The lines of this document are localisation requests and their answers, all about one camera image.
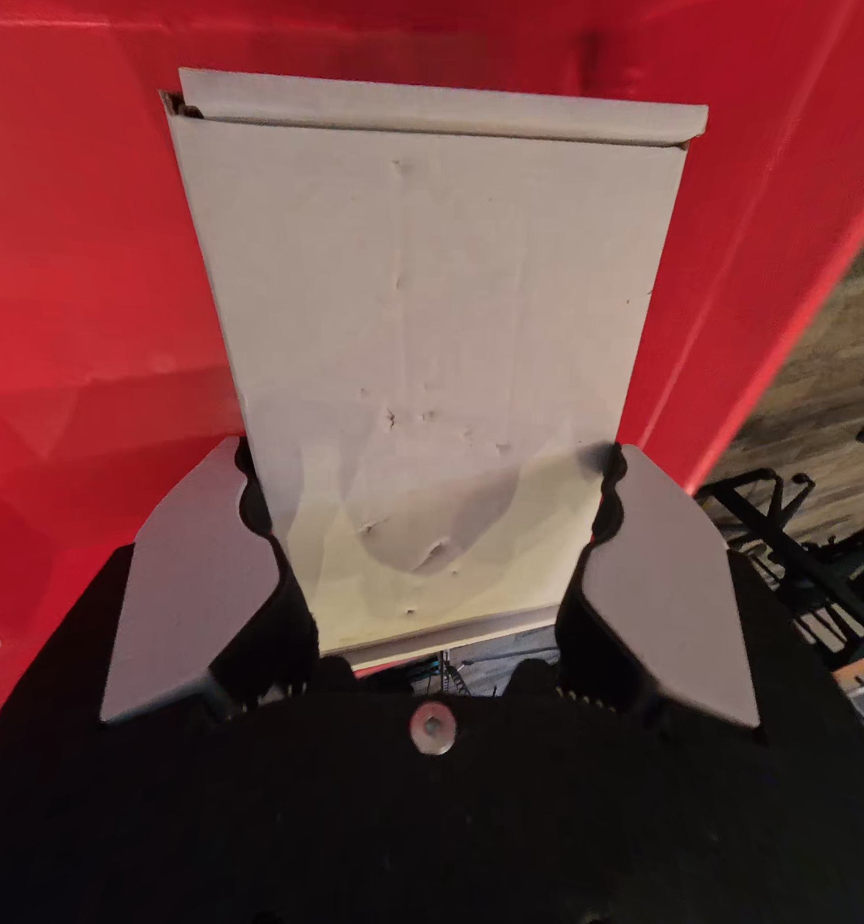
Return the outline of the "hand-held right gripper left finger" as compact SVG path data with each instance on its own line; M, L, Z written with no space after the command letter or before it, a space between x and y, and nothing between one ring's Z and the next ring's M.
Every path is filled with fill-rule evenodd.
M217 445L136 537L103 722L199 696L216 713L306 692L318 627L273 533L244 437Z

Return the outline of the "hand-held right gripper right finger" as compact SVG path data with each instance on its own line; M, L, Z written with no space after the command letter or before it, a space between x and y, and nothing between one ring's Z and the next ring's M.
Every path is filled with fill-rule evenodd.
M613 445L556 619L558 686L646 721L674 702L760 725L726 543L633 445Z

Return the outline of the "white cardboard box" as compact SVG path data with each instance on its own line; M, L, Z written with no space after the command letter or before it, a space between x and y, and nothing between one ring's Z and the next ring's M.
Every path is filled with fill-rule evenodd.
M182 67L254 467L356 668L551 622L708 107Z

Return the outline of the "black metal stand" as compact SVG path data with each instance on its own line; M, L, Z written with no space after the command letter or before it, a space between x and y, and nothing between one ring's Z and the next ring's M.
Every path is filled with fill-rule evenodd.
M786 501L785 480L758 468L711 482L695 499L715 502L738 522L728 547L770 579L792 624L836 672L864 661L864 528L822 543L794 539L787 526L816 483L802 472L789 482L800 489Z

